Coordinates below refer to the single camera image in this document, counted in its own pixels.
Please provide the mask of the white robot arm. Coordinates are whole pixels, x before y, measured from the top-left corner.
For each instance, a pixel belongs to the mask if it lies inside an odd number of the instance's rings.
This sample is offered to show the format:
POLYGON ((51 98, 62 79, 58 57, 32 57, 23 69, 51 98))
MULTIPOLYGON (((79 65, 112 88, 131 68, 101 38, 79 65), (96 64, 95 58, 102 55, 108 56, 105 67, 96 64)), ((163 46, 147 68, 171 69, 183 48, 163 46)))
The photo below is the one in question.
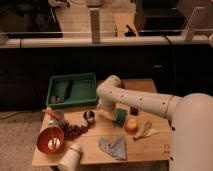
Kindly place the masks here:
POLYGON ((127 90, 109 76, 96 89, 100 109, 113 117, 116 103, 166 118, 171 122, 169 171, 213 171, 213 96, 184 97, 127 90))

